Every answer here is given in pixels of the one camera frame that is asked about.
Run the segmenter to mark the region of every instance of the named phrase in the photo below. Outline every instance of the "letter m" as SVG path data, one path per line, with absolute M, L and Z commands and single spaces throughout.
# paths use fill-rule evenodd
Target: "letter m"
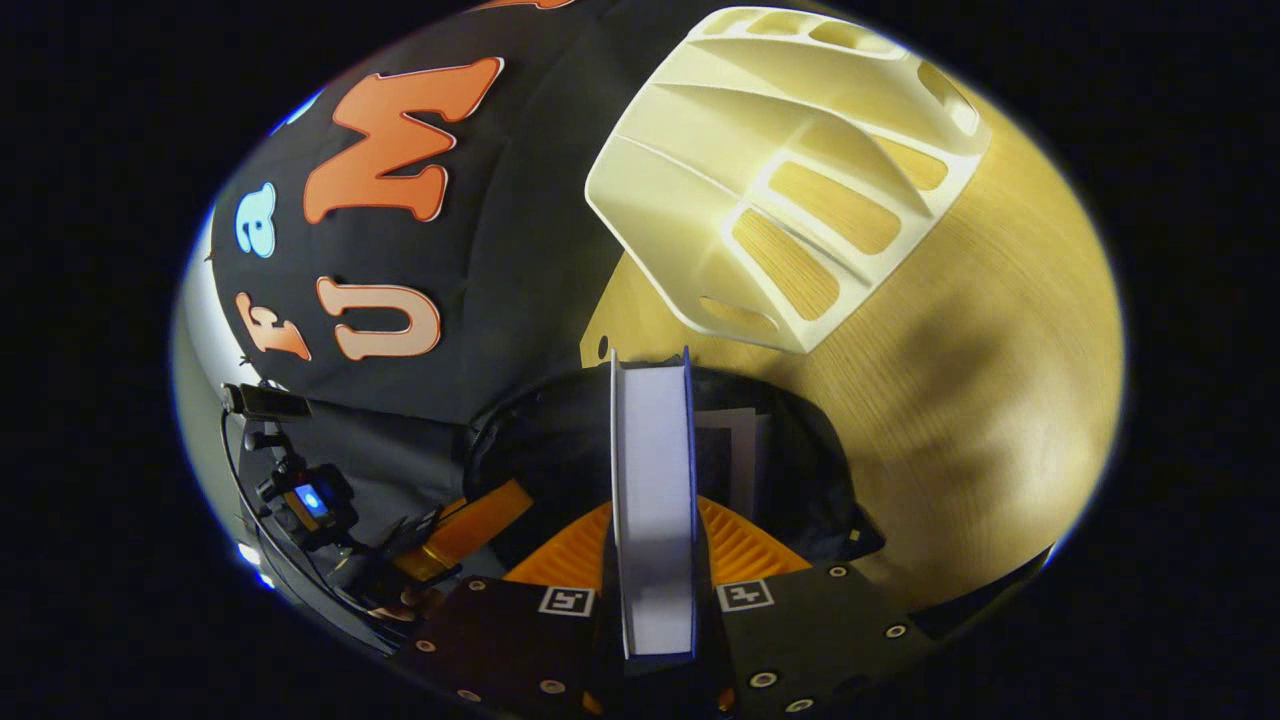
M 333 122 L 365 136 L 307 178 L 302 213 L 316 224 L 338 208 L 404 208 L 420 222 L 434 220 L 444 202 L 448 173 L 428 165 L 411 177 L 385 177 L 447 152 L 457 140 L 408 113 L 436 113 L 456 123 L 480 106 L 502 72 L 502 58 L 470 65 L 399 76 L 372 74 L 338 102 Z

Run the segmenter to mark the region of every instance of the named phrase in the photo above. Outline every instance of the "white book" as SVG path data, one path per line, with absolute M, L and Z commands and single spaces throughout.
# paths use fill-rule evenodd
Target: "white book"
M 695 638 L 689 351 L 675 368 L 611 357 L 613 528 L 626 657 L 691 655 Z

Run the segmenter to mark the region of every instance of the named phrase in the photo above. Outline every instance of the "screw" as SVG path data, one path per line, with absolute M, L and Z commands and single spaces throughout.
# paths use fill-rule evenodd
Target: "screw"
M 751 685 L 753 688 L 767 688 L 777 682 L 778 676 L 773 673 L 756 673 L 755 675 L 751 675 L 751 679 L 748 680 L 748 684 Z

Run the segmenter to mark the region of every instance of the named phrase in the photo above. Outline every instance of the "cream plastic part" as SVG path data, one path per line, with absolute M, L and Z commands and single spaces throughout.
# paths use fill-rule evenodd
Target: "cream plastic part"
M 936 68 L 874 32 L 728 8 L 632 99 L 586 201 L 690 328 L 808 352 L 920 243 L 989 142 Z M 922 182 L 911 158 L 945 176 Z M 872 225 L 878 242 L 859 237 Z M 768 242 L 744 242 L 762 229 Z

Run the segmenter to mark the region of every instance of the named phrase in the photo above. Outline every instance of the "black cable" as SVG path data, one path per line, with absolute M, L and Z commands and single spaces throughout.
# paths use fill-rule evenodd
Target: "black cable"
M 264 529 L 262 529 L 262 527 L 261 527 L 261 525 L 256 525 L 256 527 L 255 527 L 253 529 L 255 529 L 255 534 L 257 536 L 257 541 L 259 541 L 259 544 L 261 544 L 261 542 L 262 542 L 262 536 L 265 534 L 265 533 L 264 533 Z M 293 587 L 293 583 L 291 583 L 291 582 L 288 580 L 288 578 L 287 578 L 287 577 L 284 575 L 284 573 L 280 573 L 280 569 L 275 566 L 275 561 L 273 561 L 273 560 L 271 560 L 271 553 L 270 553 L 270 552 L 264 552 L 264 553 L 262 553 L 262 560 L 265 560 L 265 561 L 266 561 L 266 566 L 268 566 L 268 568 L 270 568 L 270 570 L 271 570 L 271 574 L 273 574 L 273 575 L 274 575 L 275 578 L 280 579 L 280 580 L 282 580 L 282 582 L 284 583 L 284 587 L 289 588 L 289 592 L 292 592 L 292 593 L 293 593 L 294 596 L 297 596 L 298 598 L 301 598 L 301 597 L 302 597 L 302 594 L 301 594 L 301 593 L 298 593 L 298 591 L 297 591 L 297 589 L 294 589 L 294 587 Z M 298 571 L 298 574 L 301 574 L 301 575 L 306 575 L 306 573 L 302 573 L 301 570 Z M 315 580 L 314 580 L 314 579 L 311 579 L 311 578 L 307 578 L 307 579 L 308 579 L 308 580 L 311 580 L 312 583 L 315 583 Z M 360 621 L 361 621 L 361 623 L 364 623 L 364 625 L 365 625 L 366 628 L 369 628 L 369 629 L 370 629 L 370 632 L 372 632 L 372 633 L 374 633 L 374 635 L 376 635 L 376 637 L 378 637 L 378 639 L 380 639 L 380 641 L 383 641 L 383 642 L 385 642 L 385 643 L 390 644 L 390 646 L 392 646 L 393 648 L 394 648 L 394 647 L 397 647 L 397 646 L 399 646 L 399 644 L 403 644 L 403 643 L 404 643 L 404 642 L 406 642 L 406 641 L 408 639 L 408 635 L 404 635 L 404 634 L 402 634 L 402 633 L 399 633 L 399 632 L 396 632 L 396 630 L 390 630 L 389 628 L 383 628 L 383 626 L 380 626 L 380 625 L 376 625 L 376 624 L 374 624 L 374 621 L 372 621 L 372 620 L 370 620 L 370 619 L 365 619 L 365 618 L 362 618 L 362 616 L 361 616 L 361 618 L 360 618 Z M 384 632 L 388 632 L 388 633 L 392 633 L 392 634 L 394 634 L 394 635 L 396 635 L 396 638 L 387 638 L 387 637 L 383 637 L 383 633 L 384 633 Z M 358 641 L 358 642 L 361 642 L 361 643 L 364 643 L 364 644 L 365 644 L 366 647 L 369 647 L 370 650 L 372 650 L 372 651 L 375 651 L 375 652 L 379 652 L 379 653 L 385 653 L 385 652 L 387 652 L 387 648 L 384 648 L 384 647 L 379 647 L 379 646 L 376 646 L 376 644 L 374 644 L 374 643 L 369 642 L 367 639 L 364 639 L 364 638 L 355 638 L 355 639 L 356 639 L 356 641 Z
M 239 493 L 241 502 L 244 503 L 244 507 L 248 510 L 250 516 L 253 519 L 253 525 L 255 525 L 255 529 L 257 530 L 259 542 L 261 542 L 261 539 L 265 537 L 266 541 L 268 541 L 268 543 L 270 543 L 271 548 L 275 550 L 275 552 L 280 557 L 283 557 L 287 562 L 289 562 L 292 565 L 293 561 L 289 559 L 289 556 L 284 553 L 284 550 L 282 550 L 280 546 L 275 542 L 275 538 L 271 537 L 271 533 L 268 532 L 268 529 L 262 527 L 262 521 L 257 516 L 257 511 L 253 509 L 253 503 L 250 502 L 248 495 L 244 492 L 244 487 L 243 487 L 243 484 L 241 483 L 241 479 L 239 479 L 239 473 L 236 471 L 236 464 L 232 461 L 230 441 L 227 438 L 227 418 L 229 415 L 230 415 L 230 413 L 224 407 L 223 409 L 223 414 L 221 414 L 221 421 L 219 423 L 219 430 L 221 432 L 221 438 L 223 438 L 223 452 L 227 456 L 227 469 L 230 471 L 232 479 L 236 483 L 236 492 Z M 385 628 L 385 626 L 383 626 L 380 624 L 375 624 L 372 621 L 372 619 L 370 619 L 366 615 L 369 612 L 367 609 L 361 607 L 361 606 L 356 605 L 355 602 L 351 602 L 349 600 L 339 596 L 337 592 L 333 591 L 333 588 L 329 587 L 328 583 L 324 582 L 323 577 L 320 575 L 320 570 L 316 568 L 315 561 L 311 560 L 311 556 L 308 553 L 303 552 L 303 557 L 306 557 L 307 565 L 311 566 L 311 571 L 315 573 L 315 575 L 314 577 L 312 575 L 307 575 L 306 573 L 301 571 L 301 569 L 298 569 L 300 574 L 302 574 L 303 577 L 306 577 L 307 580 L 310 580 L 311 584 L 314 584 L 317 589 L 320 589 L 320 592 L 323 592 L 326 597 L 329 597 L 330 600 L 333 600 L 338 605 L 342 605 L 342 606 L 347 607 L 348 610 L 352 610 L 355 612 L 356 618 L 361 623 L 364 623 L 366 626 L 369 626 L 371 630 L 374 630 L 375 633 L 378 633 L 378 630 L 384 630 L 384 632 L 392 632 L 392 633 L 394 633 L 397 635 L 401 635 L 403 639 L 408 638 L 408 635 L 404 635 L 404 634 L 402 634 L 402 633 L 399 633 L 397 630 L 392 630 L 390 628 Z M 271 566 L 271 571 L 273 573 L 275 573 L 278 577 L 280 577 L 282 580 L 284 580 L 284 577 L 280 575 L 279 570 L 275 569 L 275 565 L 270 561 L 269 556 L 268 556 L 268 565 Z M 289 584 L 288 580 L 284 580 L 284 584 L 285 584 L 285 587 L 289 588 L 289 592 L 292 592 L 293 594 L 298 596 L 300 598 L 302 597 L 297 591 L 293 589 L 293 587 Z

